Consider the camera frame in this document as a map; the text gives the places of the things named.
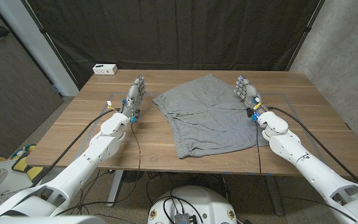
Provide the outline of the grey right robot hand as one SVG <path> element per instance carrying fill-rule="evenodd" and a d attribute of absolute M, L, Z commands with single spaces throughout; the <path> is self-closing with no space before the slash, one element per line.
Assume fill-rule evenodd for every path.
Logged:
<path fill-rule="evenodd" d="M 260 115 L 267 112 L 259 91 L 242 75 L 237 78 L 234 93 L 244 102 L 247 116 L 254 121 L 257 121 Z"/>

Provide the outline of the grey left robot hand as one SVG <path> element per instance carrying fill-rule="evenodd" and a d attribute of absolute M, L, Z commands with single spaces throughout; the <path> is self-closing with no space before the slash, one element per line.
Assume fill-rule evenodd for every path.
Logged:
<path fill-rule="evenodd" d="M 140 117 L 140 107 L 146 92 L 144 77 L 139 75 L 130 86 L 121 109 L 121 113 L 126 115 L 132 123 Z"/>

